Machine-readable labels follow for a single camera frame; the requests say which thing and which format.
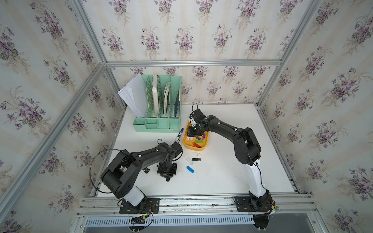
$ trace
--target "floral wallpaper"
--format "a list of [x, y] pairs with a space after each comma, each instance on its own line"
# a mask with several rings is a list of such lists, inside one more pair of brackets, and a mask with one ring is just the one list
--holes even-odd
[[323, 1], [261, 108], [330, 232], [373, 228], [372, 31], [372, 1]]
[[[276, 59], [310, 0], [82, 3], [107, 60]], [[315, 30], [330, 10], [338, 4], [324, 6]]]
[[[80, 198], [92, 195], [89, 166], [98, 152], [109, 148], [122, 113], [116, 99], [103, 98], [114, 95], [104, 76], [92, 87], [92, 92], [101, 97], [103, 104], [97, 106], [92, 101], [91, 93], [87, 95], [3, 224], [2, 232], [68, 232], [70, 222], [79, 208]], [[94, 160], [93, 180], [96, 179], [104, 156]], [[6, 157], [1, 159], [2, 185], [7, 184], [7, 176], [10, 175], [10, 172], [2, 169], [8, 164], [12, 166], [11, 160]]]
[[183, 103], [255, 103], [275, 66], [191, 66], [112, 68], [122, 88], [135, 74], [182, 77]]

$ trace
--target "purple flower pattern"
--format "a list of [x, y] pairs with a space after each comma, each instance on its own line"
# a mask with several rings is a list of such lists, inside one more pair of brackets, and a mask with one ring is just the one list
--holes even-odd
[[215, 81], [209, 82], [209, 85], [206, 87], [206, 90], [209, 92], [209, 97], [211, 99], [215, 98], [216, 93], [220, 90], [221, 86]]
[[113, 121], [111, 122], [110, 124], [112, 126], [112, 129], [115, 130], [118, 126], [118, 120], [117, 119], [113, 119]]
[[88, 125], [84, 125], [85, 120], [82, 116], [82, 114], [76, 113], [71, 122], [68, 124], [68, 129], [70, 130], [71, 134], [76, 132], [80, 140], [82, 140], [83, 137], [87, 138], [88, 134]]
[[160, 16], [160, 20], [162, 21], [162, 19], [164, 19], [165, 24], [171, 22], [171, 7], [173, 1], [176, 0], [154, 0], [154, 3], [159, 6], [158, 14]]
[[281, 141], [280, 126], [272, 127], [272, 134], [273, 134], [274, 139], [276, 139], [278, 142]]
[[250, 45], [250, 47], [245, 50], [245, 56], [247, 56], [247, 59], [253, 58], [262, 49], [263, 44], [266, 42], [266, 36], [264, 34], [268, 29], [270, 28], [264, 27], [262, 30], [255, 28], [254, 34], [249, 36], [246, 44]]
[[324, 100], [321, 104], [325, 104], [327, 107], [332, 105], [337, 107], [337, 100], [344, 103], [348, 97], [355, 97], [355, 93], [359, 90], [359, 83], [361, 78], [365, 81], [373, 80], [372, 77], [368, 76], [369, 73], [357, 73], [355, 68], [350, 68], [348, 73], [338, 74], [338, 77], [332, 80], [334, 88], [327, 89], [322, 96]]
[[295, 112], [293, 114], [300, 115], [304, 109], [311, 109], [313, 107], [312, 103], [316, 102], [312, 99], [312, 92], [307, 89], [303, 93], [299, 93], [298, 102], [295, 104]]
[[203, 21], [203, 24], [209, 22], [209, 20], [211, 19], [211, 16], [210, 16], [210, 11], [211, 11], [211, 7], [212, 7], [212, 4], [214, 2], [217, 2], [217, 0], [195, 0], [195, 2], [197, 3], [197, 5], [199, 6], [199, 18], [200, 18], [200, 21]]
[[330, 48], [323, 50], [323, 48], [319, 46], [316, 52], [312, 52], [305, 60], [307, 62], [307, 66], [304, 66], [299, 71], [301, 74], [299, 80], [304, 82], [306, 80], [310, 80], [310, 75], [315, 76], [316, 72], [321, 70], [322, 66], [324, 65], [326, 55], [333, 54], [330, 50]]
[[114, 14], [117, 16], [118, 21], [121, 21], [124, 26], [129, 23], [127, 3], [130, 1], [131, 0], [107, 0], [111, 6], [114, 6]]
[[223, 73], [225, 74], [223, 76], [223, 81], [225, 84], [229, 84], [234, 80], [234, 77], [237, 76], [237, 73], [239, 72], [239, 66], [226, 66], [224, 67]]
[[24, 125], [28, 125], [29, 134], [34, 135], [36, 138], [40, 137], [40, 133], [47, 135], [52, 128], [49, 123], [50, 118], [43, 117], [46, 112], [39, 107], [40, 102], [18, 96], [21, 92], [20, 86], [15, 89], [14, 93], [11, 88], [10, 96], [12, 100], [4, 101], [0, 104], [2, 110], [13, 112], [12, 114], [7, 114], [8, 120], [6, 122], [14, 123], [17, 130]]
[[298, 161], [294, 159], [294, 156], [292, 153], [285, 154], [285, 157], [286, 157], [286, 162], [288, 163], [291, 170], [294, 170], [295, 165], [299, 167]]
[[70, 210], [74, 209], [75, 204], [78, 204], [78, 197], [76, 194], [72, 194], [70, 188], [70, 185], [67, 185], [66, 187], [62, 186], [60, 193], [52, 197], [53, 201], [48, 204], [48, 207], [54, 210], [54, 216], [62, 213], [64, 210], [69, 212]]
[[189, 92], [191, 89], [193, 89], [193, 87], [190, 84], [187, 84], [186, 82], [181, 83], [181, 95], [184, 97], [184, 99], [189, 97]]
[[338, 208], [336, 214], [330, 214], [329, 218], [331, 219], [331, 224], [329, 225], [336, 232], [341, 230], [350, 233], [364, 233], [361, 227], [364, 221], [358, 218], [357, 213], [359, 213], [357, 210], [351, 209], [347, 211], [343, 206], [341, 206]]
[[178, 32], [180, 33], [175, 36], [175, 44], [177, 44], [178, 51], [177, 55], [181, 56], [181, 59], [187, 59], [188, 55], [191, 53], [192, 50], [192, 43], [194, 43], [193, 37], [191, 35], [191, 31], [194, 27], [188, 26], [185, 29], [178, 28]]
[[91, 164], [91, 156], [89, 153], [89, 147], [82, 146], [82, 149], [75, 151], [74, 160], [78, 162], [78, 167], [88, 166]]
[[[97, 180], [97, 174], [94, 173], [92, 177], [93, 183], [95, 183]], [[91, 193], [93, 190], [93, 185], [90, 180], [86, 180], [82, 188], [86, 191], [86, 197], [92, 197], [94, 194]]]
[[31, 3], [30, 7], [36, 12], [36, 22], [40, 24], [42, 33], [50, 33], [52, 37], [51, 43], [54, 45], [57, 51], [61, 49], [64, 53], [69, 50], [69, 46], [66, 43], [67, 38], [63, 37], [64, 30], [60, 25], [60, 21], [55, 14], [50, 11], [43, 4]]
[[114, 111], [118, 110], [118, 106], [115, 103], [115, 96], [113, 94], [106, 96], [107, 106], [111, 107]]
[[317, 10], [318, 16], [312, 22], [311, 29], [314, 29], [314, 31], [311, 35], [321, 31], [321, 26], [329, 18], [329, 16], [337, 14], [338, 4], [339, 3], [337, 0], [325, 0], [321, 3], [321, 6]]
[[207, 66], [193, 66], [192, 73], [194, 73], [193, 81], [197, 84], [200, 84], [202, 81], [205, 80], [208, 70]]
[[283, 101], [280, 101], [280, 103], [276, 103], [275, 111], [273, 112], [273, 121], [277, 121], [280, 116], [285, 116], [285, 103]]
[[289, 129], [289, 133], [286, 136], [286, 144], [290, 145], [293, 142], [301, 142], [302, 138], [304, 138], [303, 134], [301, 134], [302, 127], [299, 126], [299, 124], [296, 124], [295, 126], [291, 125]]
[[97, 109], [102, 109], [104, 103], [102, 102], [100, 89], [97, 86], [92, 87], [91, 92], [88, 94], [88, 97], [91, 100], [91, 103], [94, 101]]
[[295, 5], [303, 2], [303, 0], [281, 0], [280, 1], [280, 13], [277, 14], [278, 18], [276, 21], [281, 21], [279, 25], [286, 23]]
[[[10, 216], [14, 217], [17, 214], [17, 211], [11, 211]], [[31, 220], [25, 221], [23, 223], [18, 223], [17, 220], [14, 218], [7, 219], [3, 226], [2, 232], [3, 233], [29, 233], [32, 230]]]
[[57, 158], [54, 151], [56, 151], [56, 147], [53, 147], [52, 152], [50, 152], [46, 160], [44, 160], [43, 165], [41, 165], [39, 174], [45, 174], [45, 172], [48, 172], [51, 176], [58, 176], [58, 171], [60, 169], [65, 171], [66, 164], [64, 163], [64, 161], [61, 161]]
[[315, 161], [311, 159], [310, 167], [306, 168], [305, 172], [305, 180], [315, 181], [315, 180], [322, 180], [325, 184], [327, 182], [327, 178], [329, 175], [326, 173], [327, 167], [324, 164], [324, 160]]
[[238, 30], [245, 29], [250, 24], [250, 18], [255, 17], [255, 11], [259, 8], [260, 0], [239, 0], [236, 10], [241, 13], [236, 18]]
[[[0, 167], [2, 167], [3, 164], [5, 164], [5, 162], [0, 160]], [[12, 169], [13, 166], [10, 166], [8, 169], [0, 171], [0, 193], [4, 193], [13, 182], [15, 175], [10, 174]]]
[[338, 188], [343, 190], [343, 194], [351, 196], [354, 201], [355, 196], [359, 195], [362, 201], [373, 199], [373, 169], [367, 171], [363, 167], [350, 169], [352, 177], [342, 176], [337, 178], [341, 181]]
[[93, 72], [96, 68], [96, 62], [93, 61], [92, 50], [88, 44], [83, 41], [83, 37], [83, 35], [79, 36], [79, 41], [75, 42], [75, 46], [78, 48], [78, 56], [80, 57], [80, 61], [84, 61], [87, 69]]
[[280, 80], [277, 83], [277, 91], [281, 91], [286, 84], [290, 84], [291, 78], [293, 78], [293, 76], [290, 74], [290, 69], [289, 67], [286, 67], [286, 69], [280, 74]]
[[370, 10], [370, 12], [365, 15], [357, 18], [359, 20], [356, 25], [355, 29], [356, 32], [354, 32], [351, 35], [351, 38], [347, 38], [347, 43], [343, 46], [343, 48], [347, 48], [347, 52], [344, 54], [353, 54], [357, 51], [358, 47], [364, 47], [363, 42], [366, 39], [369, 39], [372, 36], [373, 31], [373, 16], [371, 16], [371, 13], [373, 11], [373, 8]]
[[225, 25], [223, 27], [219, 26], [217, 27], [216, 33], [214, 33], [212, 36], [214, 37], [215, 41], [215, 52], [218, 52], [218, 55], [224, 53], [225, 46], [229, 39], [233, 37], [233, 34], [231, 33], [232, 28], [227, 29]]
[[178, 66], [168, 66], [168, 67], [163, 67], [163, 70], [166, 71], [167, 75], [174, 75], [176, 69], [178, 69]]
[[144, 34], [141, 35], [141, 44], [146, 46], [145, 56], [149, 55], [150, 60], [155, 60], [159, 54], [157, 50], [159, 50], [160, 41], [155, 33], [157, 29], [154, 26], [151, 26], [149, 30], [146, 28], [142, 29]]
[[334, 146], [340, 134], [348, 136], [345, 128], [337, 128], [335, 125], [336, 122], [334, 120], [330, 120], [328, 123], [321, 121], [321, 125], [316, 126], [318, 132], [308, 136], [311, 138], [308, 144], [311, 144], [312, 148], [320, 150], [321, 146], [323, 148], [327, 148], [329, 145]]
[[198, 98], [198, 99], [193, 99], [193, 103], [197, 103], [197, 104], [203, 104], [203, 99], [204, 98]]
[[103, 135], [107, 134], [107, 127], [104, 122], [104, 116], [95, 117], [93, 124], [96, 126], [96, 131], [101, 132]]
[[121, 60], [123, 53], [123, 47], [122, 47], [122, 41], [120, 40], [120, 37], [115, 34], [117, 31], [117, 28], [111, 27], [108, 30], [101, 29], [101, 32], [104, 34], [102, 36], [103, 45], [107, 45], [109, 47], [109, 55], [110, 57], [114, 57], [115, 60]]
[[67, 91], [75, 92], [75, 83], [67, 71], [67, 63], [61, 59], [53, 59], [48, 57], [47, 60], [44, 60], [45, 66], [49, 69], [49, 78], [59, 81], [62, 84], [62, 87]]
[[10, 66], [14, 72], [18, 73], [19, 65], [29, 74], [30, 65], [27, 64], [27, 60], [22, 58], [23, 53], [20, 53], [16, 48], [15, 44], [12, 42], [12, 36], [14, 33], [5, 27], [0, 37], [0, 58], [6, 63], [5, 66]]
[[218, 104], [229, 104], [229, 97], [226, 98], [220, 98], [219, 101], [217, 102]]
[[134, 74], [143, 74], [144, 70], [146, 69], [146, 67], [131, 67], [130, 70], [134, 72]]
[[263, 73], [269, 68], [271, 68], [271, 66], [254, 66], [254, 81], [259, 80], [262, 77]]
[[244, 90], [247, 89], [247, 85], [243, 82], [237, 82], [236, 85], [233, 87], [233, 96], [239, 98]]
[[282, 54], [284, 53], [286, 47], [288, 46], [289, 42], [290, 42], [290, 39], [291, 37], [293, 36], [293, 32], [294, 32], [294, 29], [291, 29], [290, 30], [290, 33], [288, 35], [286, 35], [285, 37], [282, 38], [282, 42], [281, 42], [281, 46], [282, 46], [282, 49], [280, 49], [278, 52], [277, 52], [277, 56], [278, 57], [281, 57]]

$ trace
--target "yellow tray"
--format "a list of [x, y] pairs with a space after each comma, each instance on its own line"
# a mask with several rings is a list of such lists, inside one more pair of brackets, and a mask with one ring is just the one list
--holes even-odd
[[185, 130], [185, 133], [184, 133], [184, 137], [183, 137], [183, 143], [184, 143], [184, 146], [187, 148], [187, 149], [191, 149], [191, 150], [194, 150], [194, 151], [202, 151], [206, 145], [207, 145], [207, 140], [209, 139], [209, 132], [206, 131], [205, 134], [205, 139], [203, 139], [203, 143], [196, 143], [197, 145], [199, 145], [201, 148], [199, 147], [195, 147], [193, 145], [193, 142], [195, 140], [198, 140], [197, 138], [192, 138], [192, 139], [189, 139], [187, 140], [187, 134], [188, 134], [188, 127], [190, 126], [190, 122], [188, 122], [188, 125], [186, 126], [186, 130]]

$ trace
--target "wire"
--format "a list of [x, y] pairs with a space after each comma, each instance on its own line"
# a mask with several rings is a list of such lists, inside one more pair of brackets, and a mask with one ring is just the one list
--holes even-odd
[[194, 110], [193, 110], [193, 106], [194, 106], [194, 104], [197, 105], [197, 109], [198, 109], [198, 104], [197, 104], [197, 103], [193, 103], [193, 105], [192, 105], [192, 111], [194, 111]]
[[93, 157], [92, 162], [91, 162], [91, 165], [90, 165], [89, 175], [90, 175], [90, 181], [91, 181], [91, 184], [92, 184], [92, 186], [93, 186], [97, 191], [102, 192], [102, 193], [112, 193], [112, 192], [103, 192], [103, 191], [100, 191], [96, 186], [94, 186], [94, 183], [93, 183], [93, 181], [92, 181], [92, 177], [91, 177], [92, 164], [93, 164], [94, 159], [95, 159], [99, 154], [101, 154], [101, 153], [104, 152], [104, 151], [111, 150], [111, 149], [112, 149], [112, 150], [115, 150], [115, 151], [122, 151], [122, 150], [120, 150], [120, 149], [113, 149], [113, 148], [104, 149], [104, 150], [100, 151], [97, 155], [95, 155], [95, 157]]
[[181, 158], [181, 156], [183, 155], [183, 151], [181, 152], [181, 155], [180, 155], [180, 157], [179, 158], [177, 158], [177, 159], [173, 159], [172, 160], [172, 162], [175, 162], [176, 160], [179, 160], [180, 158]]

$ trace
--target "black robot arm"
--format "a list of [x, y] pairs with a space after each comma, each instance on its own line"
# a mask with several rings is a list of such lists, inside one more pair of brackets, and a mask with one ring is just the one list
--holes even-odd
[[162, 172], [159, 173], [167, 178], [166, 174], [169, 174], [173, 167], [172, 160], [181, 152], [182, 147], [177, 142], [171, 146], [163, 142], [141, 152], [120, 151], [101, 174], [101, 180], [117, 198], [122, 198], [130, 192], [143, 168], [160, 163], [159, 169]]
[[260, 158], [261, 148], [252, 129], [231, 126], [213, 115], [206, 117], [200, 109], [190, 114], [190, 122], [188, 137], [201, 136], [205, 131], [216, 132], [233, 142], [236, 158], [241, 163], [252, 166]]

